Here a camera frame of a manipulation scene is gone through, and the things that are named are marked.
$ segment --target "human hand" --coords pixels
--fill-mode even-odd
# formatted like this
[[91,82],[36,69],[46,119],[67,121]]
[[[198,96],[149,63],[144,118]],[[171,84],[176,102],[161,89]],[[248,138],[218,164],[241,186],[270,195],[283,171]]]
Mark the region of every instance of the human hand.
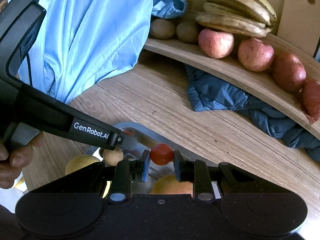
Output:
[[32,160],[33,148],[41,146],[43,133],[35,136],[27,146],[13,150],[10,154],[0,142],[0,187],[11,188],[14,180],[19,177],[22,168],[26,167]]

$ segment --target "wooden shelf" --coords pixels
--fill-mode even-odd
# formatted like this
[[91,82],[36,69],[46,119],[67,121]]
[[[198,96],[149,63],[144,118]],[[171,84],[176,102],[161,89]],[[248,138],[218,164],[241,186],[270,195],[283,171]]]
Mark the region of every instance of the wooden shelf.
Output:
[[[290,51],[297,55],[305,66],[307,76],[320,80],[320,63],[312,57],[271,34],[262,40],[273,46],[275,54]],[[148,38],[144,49],[179,60],[240,87],[286,114],[320,139],[320,121],[307,115],[294,95],[279,88],[267,73],[245,69],[236,57],[213,59],[205,55],[198,45],[178,40],[162,41]]]

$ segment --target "black cable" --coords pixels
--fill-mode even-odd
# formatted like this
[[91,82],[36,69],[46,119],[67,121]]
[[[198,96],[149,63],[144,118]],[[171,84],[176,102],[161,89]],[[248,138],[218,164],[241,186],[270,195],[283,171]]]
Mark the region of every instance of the black cable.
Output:
[[30,64],[29,53],[27,53],[27,62],[28,62],[28,71],[29,71],[29,82],[30,82],[30,86],[33,87],[33,85],[32,85],[31,64]]

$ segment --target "red apple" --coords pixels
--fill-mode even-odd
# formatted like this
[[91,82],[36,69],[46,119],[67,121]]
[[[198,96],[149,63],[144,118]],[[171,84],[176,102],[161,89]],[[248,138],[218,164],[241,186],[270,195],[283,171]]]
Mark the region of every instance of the red apple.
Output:
[[274,53],[270,44],[251,38],[240,43],[238,58],[245,68],[251,71],[264,71],[270,67]]
[[317,80],[305,82],[301,91],[302,103],[308,113],[320,117],[320,83]]
[[209,57],[223,58],[228,56],[235,44],[233,34],[204,29],[198,37],[200,48]]
[[302,88],[307,74],[297,56],[284,52],[275,58],[272,76],[283,90],[297,92]]

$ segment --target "red tomato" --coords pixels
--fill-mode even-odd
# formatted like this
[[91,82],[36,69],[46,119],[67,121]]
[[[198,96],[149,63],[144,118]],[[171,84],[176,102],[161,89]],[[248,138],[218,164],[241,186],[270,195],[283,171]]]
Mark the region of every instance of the red tomato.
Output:
[[129,131],[127,131],[127,130],[123,130],[123,132],[126,133],[126,134],[129,134],[129,135],[131,135],[131,136],[134,136],[132,132],[129,132]]
[[154,164],[167,165],[173,160],[173,149],[165,143],[159,143],[151,149],[150,159]]

